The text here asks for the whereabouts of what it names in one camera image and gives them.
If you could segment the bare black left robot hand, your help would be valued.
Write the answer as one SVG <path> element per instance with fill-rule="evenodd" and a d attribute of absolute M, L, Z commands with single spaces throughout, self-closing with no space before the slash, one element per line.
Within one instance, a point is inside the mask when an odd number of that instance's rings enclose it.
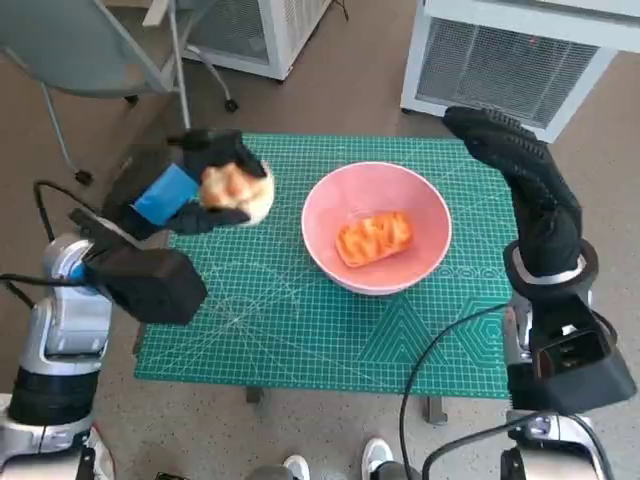
<path fill-rule="evenodd" d="M 136 151 L 106 194 L 102 216 L 138 240 L 251 226 L 268 215 L 275 179 L 239 130 L 191 129 Z"/>

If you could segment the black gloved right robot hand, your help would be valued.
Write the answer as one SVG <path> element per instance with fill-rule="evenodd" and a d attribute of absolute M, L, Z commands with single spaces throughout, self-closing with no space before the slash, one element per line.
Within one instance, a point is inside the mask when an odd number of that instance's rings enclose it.
<path fill-rule="evenodd" d="M 473 158 L 504 177 L 511 190 L 520 256 L 529 274 L 540 278 L 576 269 L 582 208 L 547 144 L 496 110 L 452 106 L 442 122 Z"/>

